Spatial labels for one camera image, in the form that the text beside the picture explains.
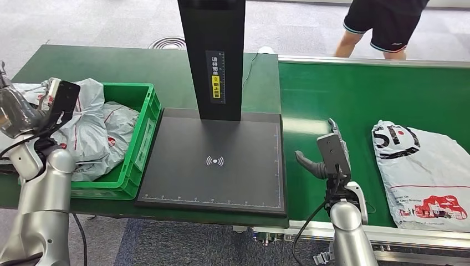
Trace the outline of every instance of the black scanning platform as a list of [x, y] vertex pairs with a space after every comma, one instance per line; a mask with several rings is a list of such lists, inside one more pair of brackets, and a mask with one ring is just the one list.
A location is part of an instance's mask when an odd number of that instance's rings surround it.
[[280, 114], [164, 109], [137, 206], [286, 216]]

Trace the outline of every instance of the black cable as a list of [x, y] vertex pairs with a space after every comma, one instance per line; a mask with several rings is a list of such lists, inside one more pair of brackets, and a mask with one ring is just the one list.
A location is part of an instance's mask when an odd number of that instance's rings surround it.
[[331, 197], [336, 194], [336, 192], [338, 191], [338, 187], [339, 187], [339, 181], [336, 183], [336, 187], [335, 189], [333, 190], [333, 193], [328, 195], [327, 197], [325, 197], [325, 200], [323, 201], [322, 204], [320, 204], [320, 206], [318, 206], [318, 208], [316, 210], [314, 210], [314, 212], [310, 215], [310, 217], [307, 219], [307, 221], [305, 221], [304, 225], [301, 227], [301, 229], [299, 230], [299, 233], [297, 233], [297, 235], [295, 236], [294, 238], [294, 242], [292, 243], [292, 256], [294, 256], [294, 259], [295, 261], [301, 265], [301, 266], [305, 266], [304, 263], [302, 263], [302, 261], [297, 257], [296, 253], [295, 253], [295, 245], [297, 245], [297, 241], [299, 240], [300, 236], [302, 235], [302, 232], [304, 232], [305, 228], [308, 226], [308, 224], [310, 223], [310, 221], [315, 217], [315, 215], [325, 207], [325, 205], [330, 201]]
[[0, 152], [0, 158], [2, 158], [2, 160], [3, 160], [3, 155], [5, 155], [9, 150], [11, 150], [11, 149], [13, 149], [13, 148], [25, 143], [25, 142], [28, 142], [28, 141], [30, 141], [30, 140], [38, 137], [38, 136], [39, 135], [34, 135], [34, 136], [31, 136], [31, 137], [27, 137], [24, 140], [16, 142], [15, 144], [11, 145], [10, 147], [8, 147], [8, 148], [4, 149], [2, 152]]
[[76, 225], [78, 226], [78, 230], [80, 230], [81, 234], [81, 240], [83, 240], [83, 265], [88, 266], [88, 248], [86, 246], [86, 236], [85, 236], [85, 231], [83, 231], [83, 227], [81, 226], [80, 220], [78, 220], [78, 217], [76, 216], [75, 213], [72, 213], [72, 216], [75, 219]]
[[45, 131], [40, 132], [40, 133], [38, 133], [38, 134], [35, 134], [35, 135], [31, 136], [31, 137], [27, 137], [26, 139], [21, 140], [21, 141], [18, 141], [18, 142], [16, 142], [15, 144], [11, 145], [10, 147], [4, 149], [2, 152], [0, 152], [0, 160], [9, 160], [8, 157], [4, 157], [4, 155], [5, 155], [9, 150], [11, 150], [11, 149], [13, 149], [13, 148], [15, 148], [15, 147], [17, 147], [17, 146], [23, 144], [23, 143], [26, 143], [26, 142], [28, 142], [28, 141], [30, 141], [30, 140], [32, 140], [32, 139], [35, 139], [35, 138], [37, 138], [37, 137], [41, 137], [41, 136], [43, 136], [43, 135], [45, 135], [45, 134], [51, 132], [51, 130], [52, 130], [52, 129], [45, 130]]
[[248, 78], [249, 78], [249, 76], [250, 76], [250, 74], [251, 74], [251, 70], [253, 69], [253, 62], [254, 62], [254, 60], [256, 59], [256, 57], [258, 57], [258, 54], [259, 54], [259, 53], [256, 53], [256, 54], [253, 56], [253, 58], [251, 59], [250, 67], [249, 67], [249, 69], [248, 69], [248, 75], [247, 75], [247, 77], [245, 78], [245, 80], [243, 81], [242, 91], [243, 91], [243, 89], [245, 88], [245, 84], [247, 83]]

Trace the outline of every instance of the green table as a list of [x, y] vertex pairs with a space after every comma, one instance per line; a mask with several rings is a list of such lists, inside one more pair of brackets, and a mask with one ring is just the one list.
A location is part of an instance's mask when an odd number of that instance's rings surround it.
[[[253, 56], [245, 55], [245, 70]], [[14, 82], [38, 83], [51, 76], [70, 81], [94, 78], [102, 82], [153, 83], [164, 107], [197, 106], [185, 52], [44, 45], [15, 76]], [[369, 224], [394, 227], [375, 163], [372, 126], [384, 119], [439, 132], [470, 151], [470, 139], [466, 137], [470, 125], [462, 122], [463, 114], [470, 111], [466, 103], [470, 99], [469, 76], [470, 69], [445, 64], [281, 58], [278, 65], [277, 56], [261, 54], [253, 63], [244, 88], [243, 111], [280, 112], [282, 107], [288, 219], [135, 208], [133, 201], [84, 199], [73, 199], [72, 211], [287, 227], [289, 220], [306, 219], [324, 198], [324, 181], [304, 171], [295, 161], [294, 151], [302, 150], [311, 159], [319, 160], [316, 138], [328, 132], [326, 120], [332, 117], [348, 143], [352, 178], [376, 208], [376, 213], [369, 215]], [[0, 177], [0, 207], [15, 208], [18, 192], [14, 178]], [[329, 221], [325, 212], [320, 212], [315, 220]]]
[[[246, 54], [249, 69], [254, 54]], [[259, 55], [243, 94], [243, 111], [280, 113], [278, 58]], [[43, 45], [14, 77], [15, 83], [40, 83], [51, 76], [69, 81], [152, 83], [163, 107], [197, 108], [186, 52]], [[16, 178], [0, 176], [0, 207], [16, 208], [20, 187]], [[248, 214], [136, 208], [134, 201], [72, 199], [71, 210], [113, 217], [135, 217], [200, 223], [288, 226], [287, 218]]]

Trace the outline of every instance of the plastic bag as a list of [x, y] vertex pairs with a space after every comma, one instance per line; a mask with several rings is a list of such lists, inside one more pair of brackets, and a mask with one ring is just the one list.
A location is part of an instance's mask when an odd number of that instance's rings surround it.
[[470, 232], [470, 155], [455, 140], [380, 120], [372, 141], [399, 228]]
[[99, 160], [109, 153], [103, 121], [103, 85], [93, 79], [76, 84], [80, 86], [80, 94], [73, 117], [52, 137], [70, 151], [77, 163]]
[[[42, 84], [20, 83], [14, 86], [29, 103], [39, 105], [41, 102], [42, 105], [50, 105], [53, 99], [41, 101], [46, 92], [46, 82]], [[76, 162], [99, 160], [109, 153], [108, 134], [103, 117], [103, 85], [93, 79], [85, 79], [76, 84], [81, 88], [73, 117], [55, 132], [52, 138], [70, 151]], [[6, 149], [12, 143], [13, 139], [1, 136], [0, 150]]]
[[104, 123], [108, 131], [109, 154], [93, 163], [78, 164], [72, 181], [93, 181], [109, 173], [126, 157], [139, 112], [115, 102], [103, 106]]

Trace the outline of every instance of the robotic arm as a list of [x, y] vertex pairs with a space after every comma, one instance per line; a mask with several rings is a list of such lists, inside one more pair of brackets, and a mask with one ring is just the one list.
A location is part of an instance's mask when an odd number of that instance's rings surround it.
[[332, 133], [317, 139], [323, 162], [312, 162], [301, 151], [297, 161], [319, 179], [327, 179], [325, 209], [335, 234], [330, 251], [314, 257], [315, 263], [326, 264], [335, 259], [338, 266], [378, 266], [374, 250], [363, 224], [367, 224], [367, 208], [361, 187], [351, 181], [351, 168], [346, 143], [333, 119], [328, 120]]
[[0, 266], [68, 266], [71, 175], [75, 161], [50, 138], [73, 114], [80, 86], [51, 78], [48, 110], [34, 109], [18, 92], [0, 61], [0, 130], [14, 139], [3, 151], [18, 171], [18, 213], [0, 253]]

